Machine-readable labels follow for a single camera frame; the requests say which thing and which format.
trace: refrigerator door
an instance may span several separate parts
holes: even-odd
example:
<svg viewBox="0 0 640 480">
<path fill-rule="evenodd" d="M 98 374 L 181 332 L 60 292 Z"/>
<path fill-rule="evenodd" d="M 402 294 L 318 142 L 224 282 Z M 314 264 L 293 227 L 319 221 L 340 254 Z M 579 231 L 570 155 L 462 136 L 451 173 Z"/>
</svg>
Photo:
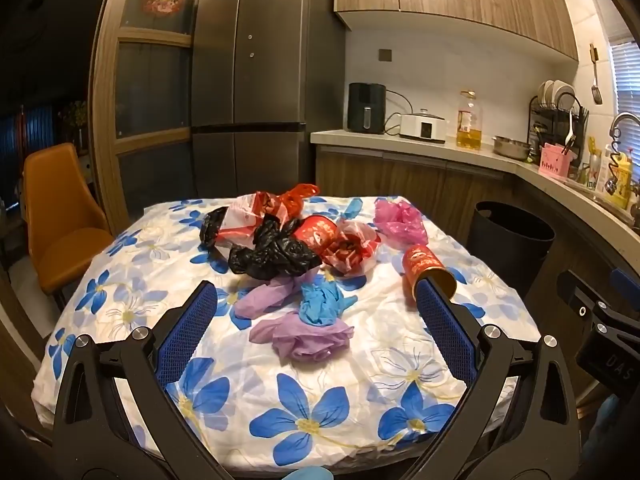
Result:
<svg viewBox="0 0 640 480">
<path fill-rule="evenodd" d="M 191 126 L 233 123 L 239 0 L 198 0 L 191 69 Z"/>
<path fill-rule="evenodd" d="M 258 190 L 281 194 L 300 182 L 314 182 L 308 133 L 241 132 L 235 136 L 238 195 Z"/>
<path fill-rule="evenodd" d="M 234 134 L 193 134 L 193 171 L 201 198 L 238 196 Z"/>
<path fill-rule="evenodd" d="M 303 0 L 240 0 L 234 122 L 304 121 Z"/>
</svg>

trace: red can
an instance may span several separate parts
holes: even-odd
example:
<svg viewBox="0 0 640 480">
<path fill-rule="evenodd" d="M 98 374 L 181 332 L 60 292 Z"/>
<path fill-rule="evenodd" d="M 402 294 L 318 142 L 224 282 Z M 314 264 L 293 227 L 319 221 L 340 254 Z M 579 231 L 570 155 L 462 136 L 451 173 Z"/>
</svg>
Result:
<svg viewBox="0 0 640 480">
<path fill-rule="evenodd" d="M 316 254 L 321 254 L 335 240 L 337 234 L 338 228 L 335 223 L 322 215 L 306 217 L 302 225 L 293 233 Z"/>
<path fill-rule="evenodd" d="M 418 244 L 409 247 L 402 257 L 402 267 L 411 285 L 414 299 L 415 285 L 427 276 L 435 280 L 449 299 L 456 293 L 458 283 L 455 277 L 427 246 Z"/>
</svg>

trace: sink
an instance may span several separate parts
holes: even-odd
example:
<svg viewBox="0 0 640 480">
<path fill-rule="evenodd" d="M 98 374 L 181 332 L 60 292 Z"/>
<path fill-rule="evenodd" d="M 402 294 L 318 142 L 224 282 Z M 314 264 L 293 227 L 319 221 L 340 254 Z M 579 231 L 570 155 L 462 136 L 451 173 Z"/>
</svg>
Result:
<svg viewBox="0 0 640 480">
<path fill-rule="evenodd" d="M 628 225 L 629 227 L 633 227 L 634 218 L 627 213 L 626 211 L 620 209 L 619 207 L 614 206 L 611 202 L 602 197 L 602 194 L 597 192 L 594 189 L 589 189 L 583 184 L 578 184 L 574 180 L 571 179 L 563 179 L 562 183 L 568 188 L 577 191 L 582 196 L 587 197 L 592 202 L 598 204 L 601 208 L 606 209 L 613 216 L 615 216 L 622 223 Z"/>
</svg>

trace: white plate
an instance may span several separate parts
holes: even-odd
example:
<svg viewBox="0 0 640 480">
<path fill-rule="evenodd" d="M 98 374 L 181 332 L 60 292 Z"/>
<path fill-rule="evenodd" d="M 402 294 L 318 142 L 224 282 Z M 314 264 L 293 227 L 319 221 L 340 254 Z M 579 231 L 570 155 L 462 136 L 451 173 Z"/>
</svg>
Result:
<svg viewBox="0 0 640 480">
<path fill-rule="evenodd" d="M 545 81 L 542 86 L 542 96 L 540 96 L 540 89 L 538 89 L 538 101 L 541 105 L 551 104 L 551 102 L 547 100 L 546 94 L 553 85 L 553 81 Z"/>
<path fill-rule="evenodd" d="M 558 96 L 563 92 L 569 92 L 569 94 L 571 94 L 563 95 L 560 98 L 558 108 L 560 108 L 561 110 L 570 110 L 574 106 L 575 99 L 572 96 L 575 96 L 575 90 L 574 87 L 572 87 L 568 83 L 560 80 L 555 81 L 551 92 L 551 99 L 554 104 L 556 103 L 556 99 L 558 98 Z"/>
</svg>

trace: metal pot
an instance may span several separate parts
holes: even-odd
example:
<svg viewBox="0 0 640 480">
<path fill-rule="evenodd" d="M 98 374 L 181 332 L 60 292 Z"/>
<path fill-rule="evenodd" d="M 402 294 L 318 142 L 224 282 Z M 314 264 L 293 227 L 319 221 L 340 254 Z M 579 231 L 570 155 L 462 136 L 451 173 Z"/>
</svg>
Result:
<svg viewBox="0 0 640 480">
<path fill-rule="evenodd" d="M 494 137 L 494 153 L 508 156 L 515 160 L 527 160 L 529 145 L 526 142 L 508 139 L 507 137 Z"/>
</svg>

